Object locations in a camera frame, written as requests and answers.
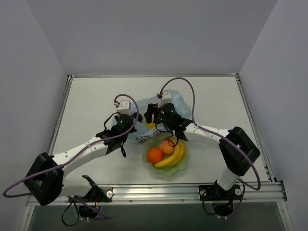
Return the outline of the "yellow fake fruit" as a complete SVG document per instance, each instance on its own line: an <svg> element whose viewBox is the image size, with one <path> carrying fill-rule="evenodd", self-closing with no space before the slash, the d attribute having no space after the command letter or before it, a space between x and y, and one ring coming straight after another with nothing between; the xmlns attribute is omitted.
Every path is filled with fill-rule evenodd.
<svg viewBox="0 0 308 231"><path fill-rule="evenodd" d="M154 118L152 118L150 123L145 122L145 125L148 129L154 129L155 128Z"/></svg>

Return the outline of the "light blue plastic bag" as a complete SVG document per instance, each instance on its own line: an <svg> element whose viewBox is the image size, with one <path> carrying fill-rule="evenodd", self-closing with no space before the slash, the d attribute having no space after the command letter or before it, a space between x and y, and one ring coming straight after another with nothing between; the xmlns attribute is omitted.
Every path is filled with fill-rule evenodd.
<svg viewBox="0 0 308 231"><path fill-rule="evenodd" d="M190 118L192 109L187 103L185 103L182 95L176 90L169 89L166 91L168 91L172 95L171 103L174 104L176 112L179 115L181 115L183 118ZM144 118L144 114L147 111L148 105L151 103L158 104L159 101L160 100L158 99L157 96L138 100L135 103L130 101L131 102L131 115L139 111L139 118L138 118L138 122L135 125L135 129L137 131L129 134L128 139L139 142L139 143L143 143L143 142L146 142L148 139L151 139L163 132L162 124L156 125L154 129L148 129L145 125L146 121Z"/></svg>

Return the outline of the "fake peach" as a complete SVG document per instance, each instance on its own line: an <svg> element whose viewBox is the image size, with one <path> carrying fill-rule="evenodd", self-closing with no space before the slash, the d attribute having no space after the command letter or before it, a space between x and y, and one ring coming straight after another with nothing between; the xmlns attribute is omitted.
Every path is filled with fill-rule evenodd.
<svg viewBox="0 0 308 231"><path fill-rule="evenodd" d="M159 145L159 149L163 155L172 155L175 150L174 143L170 140L163 140Z"/></svg>

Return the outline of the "orange fake fruit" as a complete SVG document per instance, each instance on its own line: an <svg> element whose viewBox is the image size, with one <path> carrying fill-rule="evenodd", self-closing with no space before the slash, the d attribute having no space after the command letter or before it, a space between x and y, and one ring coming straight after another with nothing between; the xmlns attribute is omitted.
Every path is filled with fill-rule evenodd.
<svg viewBox="0 0 308 231"><path fill-rule="evenodd" d="M147 159L151 164L156 164L163 160L163 152L157 147L151 148L147 153Z"/></svg>

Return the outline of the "yellow fake banana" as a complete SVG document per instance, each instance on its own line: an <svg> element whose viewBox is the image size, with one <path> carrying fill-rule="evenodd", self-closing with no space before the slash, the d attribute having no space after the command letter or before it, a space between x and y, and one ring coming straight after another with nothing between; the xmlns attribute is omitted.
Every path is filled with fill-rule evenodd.
<svg viewBox="0 0 308 231"><path fill-rule="evenodd" d="M174 153L168 157L167 159L164 159L158 163L156 163L154 166L156 168L163 168L163 167L172 167L177 165L184 157L185 154L185 146L181 140L178 141L178 143L175 146Z"/></svg>

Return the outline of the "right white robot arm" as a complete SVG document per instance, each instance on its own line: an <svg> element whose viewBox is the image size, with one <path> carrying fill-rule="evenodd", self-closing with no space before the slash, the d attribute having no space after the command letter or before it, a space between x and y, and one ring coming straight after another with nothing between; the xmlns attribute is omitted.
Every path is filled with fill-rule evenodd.
<svg viewBox="0 0 308 231"><path fill-rule="evenodd" d="M255 191L260 190L260 176L254 166L254 162L260 157L260 151L242 128L217 129L198 125L193 120L180 116L172 103L162 106L149 104L144 118L149 122L151 116L154 116L155 124L162 124L177 139L203 143L221 151L226 169L215 181L216 197L226 198L237 181ZM249 169L256 176L257 186L240 179Z"/></svg>

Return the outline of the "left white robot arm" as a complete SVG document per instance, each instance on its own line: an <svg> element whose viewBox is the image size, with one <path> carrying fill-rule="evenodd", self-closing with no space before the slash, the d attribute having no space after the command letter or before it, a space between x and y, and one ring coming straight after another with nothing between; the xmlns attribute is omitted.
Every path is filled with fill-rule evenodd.
<svg viewBox="0 0 308 231"><path fill-rule="evenodd" d="M80 166L117 149L126 156L124 143L128 135L136 131L137 121L130 115L120 114L110 129L97 133L89 141L55 155L39 154L24 182L40 205L45 206L58 197L73 196L85 202L104 198L103 190L88 176L82 175L81 182L67 181L69 173Z"/></svg>

